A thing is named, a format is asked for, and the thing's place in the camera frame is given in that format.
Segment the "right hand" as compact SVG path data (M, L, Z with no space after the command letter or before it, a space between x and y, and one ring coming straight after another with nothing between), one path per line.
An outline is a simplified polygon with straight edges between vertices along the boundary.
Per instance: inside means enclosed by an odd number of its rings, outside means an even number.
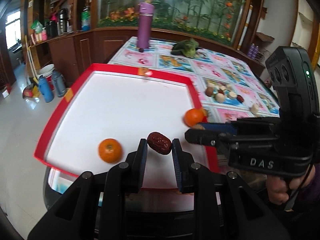
M289 200L288 190L297 190L300 184L304 181L305 175L295 178L287 184L280 177L268 175L266 180L266 188L268 198L273 204L281 205ZM318 187L319 172L318 165L313 165L312 169L302 185L303 189L307 189L309 185L311 188Z

